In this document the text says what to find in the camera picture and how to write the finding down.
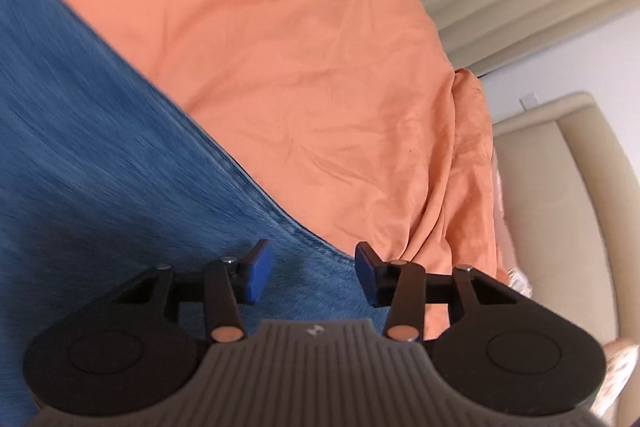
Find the white wall socket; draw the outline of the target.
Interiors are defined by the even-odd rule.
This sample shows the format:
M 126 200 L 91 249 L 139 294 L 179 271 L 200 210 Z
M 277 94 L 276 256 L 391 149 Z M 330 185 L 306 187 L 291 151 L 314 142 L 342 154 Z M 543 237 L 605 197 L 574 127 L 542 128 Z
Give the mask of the white wall socket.
M 527 112 L 539 106 L 539 98 L 535 93 L 527 93 L 520 98 L 522 109 Z

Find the blue denim jeans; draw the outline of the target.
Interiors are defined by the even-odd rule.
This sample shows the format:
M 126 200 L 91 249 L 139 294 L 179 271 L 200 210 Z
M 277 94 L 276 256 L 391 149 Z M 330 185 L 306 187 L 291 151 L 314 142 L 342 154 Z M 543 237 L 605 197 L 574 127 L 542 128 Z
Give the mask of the blue denim jeans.
M 29 343 L 142 272 L 274 252 L 263 319 L 385 321 L 352 259 L 283 211 L 61 0 L 1 0 L 1 421 Z

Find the beige padded headboard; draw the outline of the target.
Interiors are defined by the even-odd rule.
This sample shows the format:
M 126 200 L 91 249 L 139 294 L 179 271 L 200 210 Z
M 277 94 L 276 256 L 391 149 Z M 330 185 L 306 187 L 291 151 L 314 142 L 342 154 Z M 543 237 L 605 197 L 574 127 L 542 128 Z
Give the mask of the beige padded headboard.
M 639 338 L 639 182 L 591 94 L 495 124 L 506 221 L 537 303 L 600 343 Z

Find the orange bed sheet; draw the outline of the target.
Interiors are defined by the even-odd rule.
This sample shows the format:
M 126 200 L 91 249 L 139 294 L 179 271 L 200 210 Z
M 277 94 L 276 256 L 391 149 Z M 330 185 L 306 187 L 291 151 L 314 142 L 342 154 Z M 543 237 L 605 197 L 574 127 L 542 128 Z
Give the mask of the orange bed sheet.
M 420 0 L 61 0 L 354 263 L 506 279 L 491 121 Z

